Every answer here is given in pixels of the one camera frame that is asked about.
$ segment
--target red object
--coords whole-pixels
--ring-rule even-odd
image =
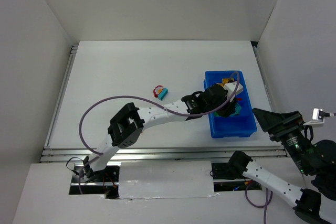
[[[157,98],[162,90],[163,90],[163,86],[161,86],[161,85],[156,86],[155,89],[153,89],[154,97]]]

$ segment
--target blue plastic container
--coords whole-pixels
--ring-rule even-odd
[[[207,89],[213,84],[221,83],[222,79],[227,79],[235,72],[232,71],[207,71],[205,72],[204,88]],[[247,88],[243,73],[240,74],[240,84],[243,85],[244,90],[237,95],[237,98],[241,98],[238,104],[242,107],[239,115],[229,116],[223,118],[221,116],[215,116],[214,113],[209,115],[210,130],[212,138],[222,138],[229,136],[249,137],[252,133],[257,131],[256,121],[252,113],[251,102],[248,97]]]

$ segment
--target blue bin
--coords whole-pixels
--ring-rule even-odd
[[[204,88],[207,89],[213,84],[221,83],[222,79],[229,78],[233,72],[235,71],[205,72]],[[240,110],[239,115],[229,116],[228,118],[215,116],[214,113],[210,114],[209,123],[212,138],[230,136],[249,137],[252,133],[257,131],[257,125],[252,113],[251,102],[248,97],[244,76],[241,71],[238,72],[240,74],[240,84],[244,87],[243,92],[237,95],[237,98],[241,98],[241,101],[238,101],[238,104],[242,107],[242,109]]]

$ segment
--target white panel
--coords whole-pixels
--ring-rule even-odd
[[[289,183],[303,186],[302,176],[290,158],[262,158],[257,162]],[[71,172],[64,164],[32,165],[13,224],[263,222],[263,209],[251,206],[242,191],[199,199],[105,200],[102,195],[69,195],[70,181]],[[265,192],[250,191],[249,198],[262,204]],[[267,208],[267,223],[305,222],[274,196]]]
[[[119,198],[204,198],[214,196],[210,161],[121,163]]]
[[[168,104],[204,90],[204,72],[241,70],[253,107],[270,110],[259,68],[249,41],[81,41],[66,93],[50,139],[50,148],[83,148],[78,124],[95,102],[114,95],[138,95]],[[169,92],[160,102],[157,85]],[[117,99],[92,110],[83,123],[91,147],[104,139],[111,118],[128,102]],[[279,146],[258,125],[248,138],[211,138],[208,117],[172,122],[144,131],[133,148]]]
[[[43,149],[71,43],[44,0],[0,6],[0,219],[9,224]]]
[[[275,0],[47,0],[74,41],[259,40]]]
[[[336,112],[336,0],[278,0],[257,47],[275,108]],[[336,121],[315,129],[316,140],[335,139]]]

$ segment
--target white table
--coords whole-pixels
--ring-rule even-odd
[[[204,72],[241,70],[253,107],[270,110],[249,41],[81,41],[66,92],[50,136],[52,149],[81,149],[78,123],[92,104],[114,95],[137,95],[161,104],[203,91]],[[169,90],[164,101],[153,97],[157,85]],[[83,124],[91,147],[104,139],[110,119],[130,99],[108,101],[92,110]],[[148,106],[134,101],[136,106]],[[259,147],[276,148],[259,125],[249,138],[211,138],[208,117],[146,130],[134,148]]]

